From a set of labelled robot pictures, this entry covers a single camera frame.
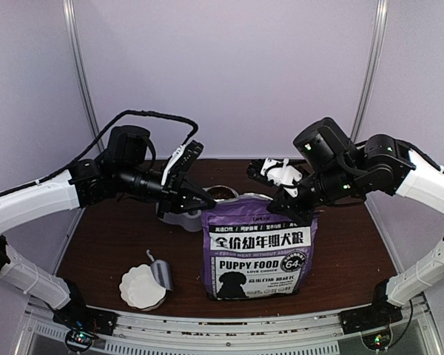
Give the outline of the purple puppy food bag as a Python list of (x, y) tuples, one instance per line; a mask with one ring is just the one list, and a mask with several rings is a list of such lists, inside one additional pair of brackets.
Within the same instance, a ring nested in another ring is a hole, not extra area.
[(318, 214), (301, 226), (272, 214), (265, 195), (247, 193), (201, 214), (201, 279), (212, 300), (297, 294), (310, 272)]

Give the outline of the metal food scoop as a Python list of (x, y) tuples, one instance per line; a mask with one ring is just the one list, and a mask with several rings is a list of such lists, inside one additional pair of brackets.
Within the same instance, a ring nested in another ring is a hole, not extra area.
[(154, 258), (149, 249), (146, 250), (146, 255), (150, 260), (152, 275), (157, 284), (165, 288), (167, 291), (173, 291), (174, 288), (169, 263), (167, 261)]

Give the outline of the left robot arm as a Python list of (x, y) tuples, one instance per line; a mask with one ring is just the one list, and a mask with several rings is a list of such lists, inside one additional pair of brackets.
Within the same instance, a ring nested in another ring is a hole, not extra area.
[(154, 152), (147, 129), (117, 126), (107, 148), (95, 159), (79, 159), (49, 180), (32, 181), (0, 192), (0, 280), (61, 311), (75, 328), (87, 327), (91, 311), (77, 286), (55, 277), (23, 258), (4, 233), (56, 212), (83, 209), (127, 194), (157, 203), (157, 215), (184, 214), (215, 207), (213, 197), (186, 178), (186, 172), (202, 153), (197, 141), (179, 146), (162, 171), (145, 166), (147, 152)]

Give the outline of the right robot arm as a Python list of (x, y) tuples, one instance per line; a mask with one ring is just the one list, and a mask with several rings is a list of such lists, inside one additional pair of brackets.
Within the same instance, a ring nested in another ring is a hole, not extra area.
[[(333, 206), (345, 197), (364, 199), (369, 192), (381, 191), (444, 214), (444, 168), (409, 142), (377, 134), (357, 146), (332, 118), (323, 118), (304, 129), (293, 144), (313, 172), (303, 176), (289, 159), (265, 159), (261, 175), (279, 188), (269, 204), (272, 213), (302, 223), (318, 206)], [(393, 306), (405, 305), (442, 278), (444, 236), (423, 259), (376, 287), (365, 321), (382, 325), (393, 314)]]

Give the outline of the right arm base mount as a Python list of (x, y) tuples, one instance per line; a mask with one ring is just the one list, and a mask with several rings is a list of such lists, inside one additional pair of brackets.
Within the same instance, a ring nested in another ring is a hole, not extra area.
[(403, 319), (401, 308), (390, 304), (367, 305), (339, 313), (344, 334), (386, 327)]

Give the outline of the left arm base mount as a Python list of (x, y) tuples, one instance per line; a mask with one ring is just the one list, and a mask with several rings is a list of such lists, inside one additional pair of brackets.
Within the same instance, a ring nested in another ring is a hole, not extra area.
[(112, 336), (118, 315), (111, 311), (87, 308), (83, 315), (69, 315), (63, 310), (53, 310), (53, 322), (75, 331), (85, 331), (91, 335)]

